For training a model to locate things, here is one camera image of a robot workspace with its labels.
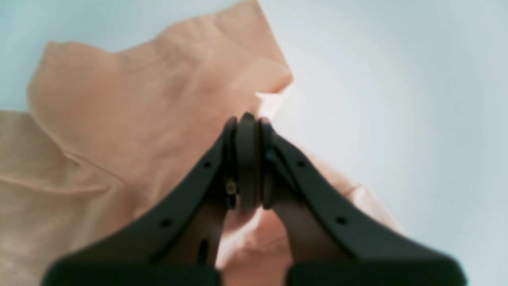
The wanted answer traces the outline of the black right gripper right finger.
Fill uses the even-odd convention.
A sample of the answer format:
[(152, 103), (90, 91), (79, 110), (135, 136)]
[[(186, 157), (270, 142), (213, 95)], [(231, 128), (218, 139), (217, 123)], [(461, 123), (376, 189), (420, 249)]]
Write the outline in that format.
[(287, 286), (464, 286), (458, 262), (399, 235), (335, 190), (310, 160), (259, 120), (261, 203), (290, 244)]

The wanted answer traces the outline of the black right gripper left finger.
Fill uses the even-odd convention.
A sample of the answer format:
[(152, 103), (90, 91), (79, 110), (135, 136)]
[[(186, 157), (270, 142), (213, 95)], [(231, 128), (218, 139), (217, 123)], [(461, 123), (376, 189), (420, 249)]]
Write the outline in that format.
[(118, 232), (55, 262), (44, 286), (221, 286), (215, 268), (229, 210), (260, 205), (259, 124), (223, 132), (160, 203)]

